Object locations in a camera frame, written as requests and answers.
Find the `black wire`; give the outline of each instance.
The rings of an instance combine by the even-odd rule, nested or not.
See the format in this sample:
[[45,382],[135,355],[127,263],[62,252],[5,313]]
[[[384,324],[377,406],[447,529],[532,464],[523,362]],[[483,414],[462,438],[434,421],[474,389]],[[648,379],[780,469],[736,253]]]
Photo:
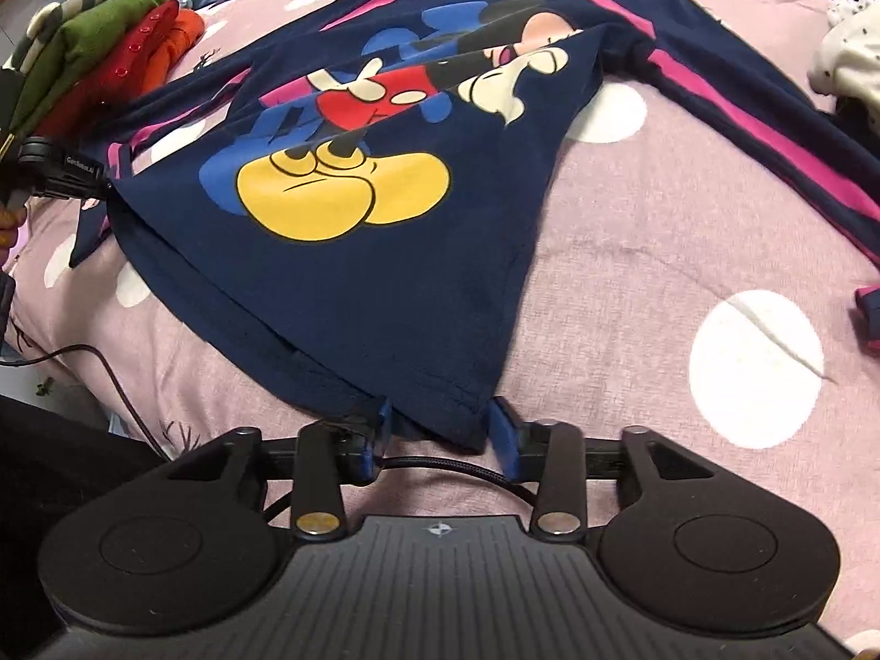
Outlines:
[[280,499],[272,502],[269,507],[263,511],[263,521],[267,524],[276,519],[276,515],[280,515],[290,506],[290,492],[285,493]]
[[[386,469],[437,469],[438,471],[452,471],[454,474],[465,474],[472,476],[481,481],[487,481],[494,484],[516,498],[534,506],[538,500],[535,493],[529,491],[520,484],[507,480],[497,471],[492,471],[483,466],[468,464],[466,461],[458,461],[457,459],[447,459],[441,456],[389,456],[382,461],[382,470]],[[265,511],[263,511],[263,520],[267,523],[274,521],[277,515],[283,513],[290,505],[290,492],[285,493],[276,502],[273,502]]]
[[135,410],[134,405],[132,405],[129,401],[128,396],[122,389],[122,385],[120,384],[119,379],[117,379],[116,377],[116,373],[113,372],[113,368],[110,367],[110,363],[107,361],[107,358],[104,357],[104,354],[100,351],[100,349],[94,348],[91,345],[67,345],[66,348],[57,349],[54,352],[50,352],[49,354],[44,354],[43,357],[36,357],[32,360],[0,360],[0,367],[29,367],[33,364],[40,364],[41,362],[54,360],[54,358],[60,357],[62,354],[67,354],[68,352],[91,352],[101,361],[101,364],[104,365],[104,369],[107,370],[107,376],[110,377],[110,382],[113,383],[113,388],[116,389],[116,394],[119,395],[120,399],[122,400],[122,404],[125,405],[125,408],[129,410],[131,418],[135,421],[137,428],[141,430],[141,434],[144,435],[144,438],[151,446],[151,449],[153,449],[153,452],[156,452],[157,455],[160,456],[164,461],[170,461],[171,458],[164,452],[164,449],[162,449],[160,444],[156,441],[156,438],[151,434],[151,431],[148,429],[147,425],[144,424],[144,420],[141,419],[141,415],[138,414],[138,410]]

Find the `pink bed sheet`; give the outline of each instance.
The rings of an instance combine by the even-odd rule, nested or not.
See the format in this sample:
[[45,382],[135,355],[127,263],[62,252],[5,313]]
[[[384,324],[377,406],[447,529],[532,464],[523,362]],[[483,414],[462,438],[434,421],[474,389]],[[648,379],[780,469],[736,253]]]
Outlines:
[[[203,10],[205,35],[173,76],[331,1]],[[696,1],[806,90],[828,0]],[[136,166],[221,116],[175,131]],[[309,420],[174,318],[113,240],[67,269],[75,226],[76,203],[34,206],[13,269],[25,354],[101,348],[174,454],[232,427],[291,436]],[[855,648],[880,644],[880,370],[861,351],[851,301],[876,279],[843,236],[719,134],[651,87],[609,81],[560,151],[499,392],[525,417],[590,436],[654,427],[817,514],[843,555],[824,623],[855,636]],[[65,363],[125,416],[98,361]],[[591,494],[600,523],[613,514],[613,489]],[[491,487],[421,471],[390,472],[348,500],[355,515],[525,512]]]

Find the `metal screw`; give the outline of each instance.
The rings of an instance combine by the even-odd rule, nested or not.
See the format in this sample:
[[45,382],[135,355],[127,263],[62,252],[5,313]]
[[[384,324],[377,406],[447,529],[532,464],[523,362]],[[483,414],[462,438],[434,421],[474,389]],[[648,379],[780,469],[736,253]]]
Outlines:
[[296,528],[310,536],[323,536],[326,533],[333,533],[339,528],[339,519],[333,514],[324,513],[324,511],[312,511],[311,514],[302,514],[296,520]]
[[538,528],[545,533],[552,533],[553,536],[574,533],[580,527],[580,519],[576,515],[567,514],[564,511],[552,511],[538,519]]

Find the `black control device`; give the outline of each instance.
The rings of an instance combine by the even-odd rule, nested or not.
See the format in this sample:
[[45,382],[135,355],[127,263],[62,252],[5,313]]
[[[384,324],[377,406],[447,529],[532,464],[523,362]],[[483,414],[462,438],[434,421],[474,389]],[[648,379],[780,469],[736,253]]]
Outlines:
[[[828,528],[645,427],[619,440],[486,423],[502,474],[389,458],[390,409],[295,439],[233,430],[63,519],[40,553],[66,629],[40,660],[844,660],[817,626],[839,572]],[[515,516],[349,524],[341,484],[421,466],[531,502]],[[620,511],[587,526],[587,479]],[[267,480],[292,491],[263,511]],[[537,494],[524,482],[537,481]],[[289,528],[268,520],[289,507]]]
[[110,190],[103,163],[40,136],[16,143],[0,161],[0,204],[7,208],[30,196],[104,200]]

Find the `cartoon print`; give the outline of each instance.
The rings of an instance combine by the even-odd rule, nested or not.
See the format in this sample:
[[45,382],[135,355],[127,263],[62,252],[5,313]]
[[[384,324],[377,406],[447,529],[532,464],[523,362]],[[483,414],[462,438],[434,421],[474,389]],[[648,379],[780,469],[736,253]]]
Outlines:
[[485,54],[495,67],[507,64],[521,54],[532,52],[539,47],[552,45],[566,37],[578,34],[559,14],[538,12],[533,14],[522,26],[519,41],[513,45],[490,47]]
[[[182,421],[169,421],[167,424],[160,421],[159,427],[162,430],[164,440],[172,445],[174,456],[177,455],[178,450],[179,453],[192,452],[201,444],[201,434],[193,439],[193,428],[185,426]],[[179,437],[179,440],[173,439],[174,436]]]
[[371,59],[358,77],[340,82],[320,69],[307,80],[321,93],[315,108],[325,121],[342,131],[352,131],[388,118],[412,105],[419,105],[426,121],[435,123],[449,116],[449,101],[432,99],[437,87],[424,67],[392,69],[380,74],[381,59]]
[[[319,69],[262,96],[266,109],[251,130],[214,153],[199,171],[211,200],[229,213],[254,215],[241,194],[239,176],[251,163],[263,161],[266,166],[279,151],[369,127],[413,106],[425,121],[443,121],[452,113],[456,93],[485,112],[500,114],[509,125],[525,111],[514,94],[520,75],[527,68],[541,74],[562,69],[568,55],[549,45],[580,31],[541,0],[443,5],[426,10],[422,19],[433,30],[424,41],[408,30],[385,30],[364,47],[364,52],[371,47],[387,50],[388,42],[397,42],[404,46],[401,56],[415,52],[402,64],[389,67],[384,59],[371,57],[356,74]],[[449,56],[441,56],[447,49]],[[363,144],[362,153],[369,155]],[[280,232],[277,225],[265,225]],[[287,237],[309,239],[298,235]]]
[[203,55],[201,55],[195,67],[192,68],[192,72],[198,72],[200,69],[206,68],[206,66],[211,63],[211,60],[214,58],[214,56],[217,55],[217,52],[219,51],[219,48],[212,49],[210,52],[205,52]]
[[[405,27],[392,27],[371,37],[361,53],[373,54],[397,47],[400,59],[416,58],[430,50],[434,50],[430,56],[435,58],[506,45],[518,39],[525,22],[540,11],[543,3],[543,0],[504,0],[492,4],[470,1],[440,5],[421,13],[421,21],[432,30],[426,37],[419,38]],[[459,42],[456,46],[462,37],[477,32],[476,39],[483,43],[462,47]]]
[[527,52],[516,59],[479,74],[459,84],[459,96],[478,109],[500,114],[504,125],[517,120],[525,112],[522,99],[514,94],[514,87],[526,69],[540,74],[555,74],[569,62],[568,53],[559,47],[543,47]]
[[449,189],[431,153],[368,156],[343,135],[315,150],[278,151],[242,167],[236,180],[248,213],[297,241],[327,241],[361,224],[389,225],[427,213]]

